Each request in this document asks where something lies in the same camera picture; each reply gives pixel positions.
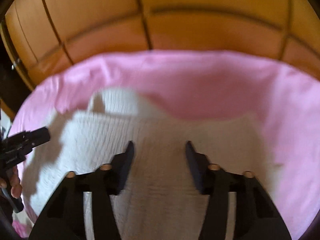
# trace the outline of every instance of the black handle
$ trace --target black handle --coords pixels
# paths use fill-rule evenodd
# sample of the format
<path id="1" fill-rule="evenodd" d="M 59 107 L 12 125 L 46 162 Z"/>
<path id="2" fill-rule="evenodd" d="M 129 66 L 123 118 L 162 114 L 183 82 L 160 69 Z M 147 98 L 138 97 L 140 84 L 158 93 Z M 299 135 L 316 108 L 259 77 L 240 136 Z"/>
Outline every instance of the black handle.
<path id="1" fill-rule="evenodd" d="M 19 213 L 23 210 L 24 206 L 22 203 L 22 199 L 20 198 L 14 198 L 11 195 L 11 185 L 10 185 L 10 181 L 8 178 L 8 175 L 6 172 L 2 172 L 2 174 L 0 175 L 0 177 L 2 179 L 5 180 L 5 182 L 7 183 L 7 187 L 6 188 L 2 188 L 2 192 L 5 196 L 5 198 L 9 201 L 10 205 L 12 206 L 13 210 L 15 213 Z"/>

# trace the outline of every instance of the folded white cloth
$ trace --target folded white cloth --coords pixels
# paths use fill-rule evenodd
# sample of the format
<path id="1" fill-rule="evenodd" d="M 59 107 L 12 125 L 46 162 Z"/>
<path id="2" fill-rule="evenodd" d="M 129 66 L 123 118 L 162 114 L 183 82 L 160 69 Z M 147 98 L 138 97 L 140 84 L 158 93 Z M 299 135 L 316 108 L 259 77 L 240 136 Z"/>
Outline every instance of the folded white cloth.
<path id="1" fill-rule="evenodd" d="M 124 240 L 198 238 L 208 197 L 194 187 L 184 153 L 187 140 L 229 172 L 255 172 L 270 192 L 276 181 L 247 116 L 231 121 L 177 120 L 133 92 L 106 90 L 93 96 L 88 111 L 54 114 L 48 126 L 52 139 L 30 154 L 23 177 L 25 202 L 36 214 L 68 171 L 94 171 L 123 152 L 129 140 L 135 142 L 125 190 L 112 198 Z M 90 240 L 94 237 L 89 194 L 84 205 Z"/>

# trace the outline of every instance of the white towel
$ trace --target white towel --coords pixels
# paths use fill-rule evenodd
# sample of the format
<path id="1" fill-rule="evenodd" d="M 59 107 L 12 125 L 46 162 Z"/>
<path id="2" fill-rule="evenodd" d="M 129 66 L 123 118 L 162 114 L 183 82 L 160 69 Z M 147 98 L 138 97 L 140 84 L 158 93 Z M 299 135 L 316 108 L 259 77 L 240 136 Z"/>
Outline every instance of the white towel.
<path id="1" fill-rule="evenodd" d="M 93 96 L 88 111 L 54 114 L 48 126 L 52 139 L 30 154 L 23 177 L 25 202 L 36 214 L 68 171 L 94 171 L 123 152 L 129 140 L 135 142 L 125 190 L 112 198 L 123 240 L 198 238 L 208 197 L 194 187 L 184 153 L 187 140 L 227 171 L 250 170 L 269 191 L 273 185 L 269 157 L 247 116 L 177 120 L 133 92 L 107 90 Z M 94 239 L 88 195 L 85 220 L 87 239 Z"/>

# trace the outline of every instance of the human hand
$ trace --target human hand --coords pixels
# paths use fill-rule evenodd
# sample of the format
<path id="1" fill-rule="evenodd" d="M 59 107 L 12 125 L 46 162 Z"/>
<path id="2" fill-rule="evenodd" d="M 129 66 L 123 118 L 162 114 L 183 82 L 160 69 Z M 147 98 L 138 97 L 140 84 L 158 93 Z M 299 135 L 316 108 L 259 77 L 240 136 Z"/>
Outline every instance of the human hand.
<path id="1" fill-rule="evenodd" d="M 20 184 L 20 179 L 18 175 L 18 168 L 17 166 L 12 168 L 12 176 L 10 178 L 10 184 L 11 184 L 11 195 L 14 198 L 19 198 L 21 196 L 22 192 L 22 186 Z M 7 183 L 5 182 L 4 179 L 0 178 L 0 188 L 6 188 Z"/>

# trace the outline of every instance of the pink tablecloth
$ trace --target pink tablecloth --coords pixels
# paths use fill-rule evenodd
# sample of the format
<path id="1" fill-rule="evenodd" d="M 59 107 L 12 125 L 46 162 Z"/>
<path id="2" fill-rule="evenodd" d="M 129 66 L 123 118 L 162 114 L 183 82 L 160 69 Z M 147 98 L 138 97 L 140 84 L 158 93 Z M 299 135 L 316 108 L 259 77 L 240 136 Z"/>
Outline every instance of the pink tablecloth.
<path id="1" fill-rule="evenodd" d="M 293 240 L 320 209 L 320 83 L 275 60 L 229 51 L 101 54 L 47 78 L 28 97 L 11 134 L 41 126 L 48 112 L 85 109 L 101 88 L 129 87 L 189 119 L 256 114 L 282 165 L 275 199 Z M 23 165 L 19 166 L 23 176 Z"/>

